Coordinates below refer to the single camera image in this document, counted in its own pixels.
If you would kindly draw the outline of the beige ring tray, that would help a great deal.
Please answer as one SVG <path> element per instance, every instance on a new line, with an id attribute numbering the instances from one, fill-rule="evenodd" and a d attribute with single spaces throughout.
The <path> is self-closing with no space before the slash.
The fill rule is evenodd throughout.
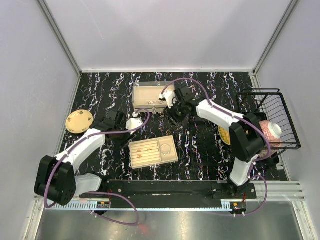
<path id="1" fill-rule="evenodd" d="M 172 135 L 133 141 L 129 152 L 132 169 L 175 163 L 179 159 Z"/>

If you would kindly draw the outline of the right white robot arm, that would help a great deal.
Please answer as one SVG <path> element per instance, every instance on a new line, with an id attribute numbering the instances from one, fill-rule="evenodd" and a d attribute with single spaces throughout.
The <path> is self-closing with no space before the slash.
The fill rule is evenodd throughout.
<path id="1" fill-rule="evenodd" d="M 253 113 L 246 115 L 230 111 L 215 104 L 208 96 L 193 94 L 187 85 L 174 91 L 164 89 L 159 99 L 167 103 L 164 112 L 175 125 L 187 116 L 207 120 L 229 133 L 231 153 L 234 157 L 232 171 L 228 177 L 228 195 L 239 198 L 245 192 L 245 186 L 250 178 L 250 169 L 267 139 L 260 127 L 258 118 Z"/>

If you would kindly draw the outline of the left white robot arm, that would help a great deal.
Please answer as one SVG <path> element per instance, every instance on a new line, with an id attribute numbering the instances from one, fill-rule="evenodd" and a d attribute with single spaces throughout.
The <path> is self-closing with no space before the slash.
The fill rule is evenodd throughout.
<path id="1" fill-rule="evenodd" d="M 88 192 L 103 198 L 108 193 L 107 184 L 93 173 L 77 176 L 78 168 L 106 140 L 126 141 L 142 124 L 136 117 L 126 119 L 119 111 L 111 111 L 106 117 L 93 121 L 84 135 L 65 151 L 53 157 L 46 155 L 40 160 L 34 193 L 61 206 Z"/>

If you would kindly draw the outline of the beige jewelry drawer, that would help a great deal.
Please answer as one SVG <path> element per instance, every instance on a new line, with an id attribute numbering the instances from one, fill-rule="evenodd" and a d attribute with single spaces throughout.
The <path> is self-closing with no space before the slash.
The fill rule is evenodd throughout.
<path id="1" fill-rule="evenodd" d="M 134 111 L 148 109 L 151 113 L 162 113 L 167 107 L 165 101 L 159 99 L 159 94 L 165 86 L 134 86 L 132 104 Z"/>

